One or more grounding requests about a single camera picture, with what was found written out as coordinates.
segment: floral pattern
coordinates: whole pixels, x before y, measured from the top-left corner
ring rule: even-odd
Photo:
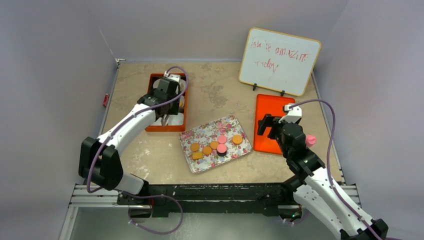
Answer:
[[[225,135],[228,139],[225,144],[228,147],[225,156],[218,156],[217,151],[213,150],[211,154],[205,155],[202,159],[197,161],[192,159],[193,152],[190,150],[191,144],[200,144],[201,151],[204,146],[208,146],[212,141],[216,141],[219,135]],[[243,137],[241,144],[236,145],[231,141],[234,135],[241,135]],[[188,166],[193,173],[200,173],[217,167],[252,151],[252,146],[242,126],[233,115],[184,131],[180,134],[179,141],[181,142]]]

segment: table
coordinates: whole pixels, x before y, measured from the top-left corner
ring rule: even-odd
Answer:
[[[163,73],[169,67],[184,68],[189,77],[186,130],[234,115],[253,146],[257,94],[279,95],[239,82],[239,62],[213,63],[122,63],[109,103],[103,131],[106,132],[125,117],[147,93],[152,73]],[[296,102],[318,98],[314,82],[309,81],[303,96]],[[305,134],[315,135],[311,148],[326,161],[329,133],[318,102],[302,105],[300,124]],[[192,173],[181,148],[179,132],[141,132],[121,153],[124,171],[151,184],[270,183],[284,182],[293,176],[282,155],[252,151],[238,159],[201,173]],[[336,181],[342,179],[333,151],[331,172]]]

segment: orange container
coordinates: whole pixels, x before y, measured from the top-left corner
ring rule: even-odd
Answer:
[[[254,117],[253,149],[259,152],[282,154],[277,141],[269,139],[268,134],[271,128],[267,127],[262,136],[258,135],[258,121],[262,120],[265,114],[282,117],[286,115],[283,111],[284,105],[294,104],[295,99],[285,96],[273,96],[258,94],[256,96],[256,114]]]
[[[172,74],[178,74],[181,76],[182,80],[186,80],[186,75],[184,73],[172,73]],[[148,82],[148,90],[153,89],[153,83],[162,78],[164,76],[163,73],[152,73],[150,75],[150,80]],[[145,128],[146,132],[184,132],[186,130],[186,120],[187,120],[187,103],[188,103],[188,91],[189,87],[187,86],[187,90],[185,90],[183,96],[184,96],[184,112],[182,113],[184,115],[184,120],[182,125],[167,125],[167,126],[153,126],[150,125]]]

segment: yellow whiteboard frame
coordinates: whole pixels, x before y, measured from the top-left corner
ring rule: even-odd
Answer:
[[[262,31],[266,31],[266,32],[271,32],[271,33],[275,33],[275,34],[286,35],[286,36],[295,37],[295,38],[299,38],[299,39],[305,39],[305,40],[309,40],[309,41],[312,41],[312,42],[317,42],[317,43],[319,43],[318,53],[316,54],[315,60],[313,61],[313,65],[312,65],[312,68],[310,69],[309,77],[308,77],[308,78],[307,78],[307,80],[306,80],[306,84],[305,84],[305,87],[304,87],[304,89],[303,89],[302,94],[297,95],[297,94],[293,94],[293,93],[290,93],[290,92],[285,92],[286,94],[290,94],[290,95],[297,96],[297,97],[302,96],[303,94],[305,94],[306,87],[307,87],[307,85],[308,85],[308,83],[309,83],[309,79],[311,78],[312,71],[314,70],[315,63],[317,62],[317,59],[318,59],[318,55],[320,55],[320,52],[321,52],[321,47],[322,47],[321,42],[320,42],[319,40],[315,40],[315,39],[311,39],[311,38],[307,38],[307,37],[291,35],[291,34],[288,34],[288,33],[283,33],[283,32],[278,32],[278,31],[272,31],[272,30],[263,29],[263,28],[259,28],[259,27],[252,27],[252,28],[249,30],[249,34],[248,34],[248,36],[247,36],[247,40],[246,40],[246,47],[244,48],[243,59],[241,60],[240,72],[238,73],[238,80],[239,80],[241,83],[248,84],[248,85],[252,85],[252,86],[253,86],[253,85],[255,85],[255,83],[242,81],[242,80],[240,79],[240,75],[242,74],[243,63],[244,63],[244,61],[245,61],[246,51],[248,50],[249,38],[251,37],[251,31],[252,31],[252,30],[254,30],[254,29],[262,30]],[[283,90],[283,89],[273,89],[273,88],[269,88],[269,87],[261,86],[261,85],[256,85],[256,86],[257,86],[257,87],[260,87],[260,88],[263,88],[263,89],[273,90],[273,91],[276,91],[276,92],[281,92],[281,91]]]

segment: orange cookie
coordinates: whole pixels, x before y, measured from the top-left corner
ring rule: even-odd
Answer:
[[[193,152],[197,152],[200,149],[200,145],[195,142],[190,146],[190,150],[192,150]]]
[[[191,156],[193,160],[199,160],[203,158],[203,153],[201,151],[193,152],[193,155]]]
[[[219,142],[213,141],[209,144],[209,146],[210,146],[211,149],[217,149],[219,144],[220,144]]]
[[[201,150],[205,155],[209,155],[212,153],[212,148],[210,146],[205,146],[202,150]]]
[[[239,145],[239,144],[241,144],[241,143],[243,142],[243,138],[242,138],[242,136],[241,136],[241,135],[234,135],[234,136],[232,137],[232,142],[233,142],[234,144]]]

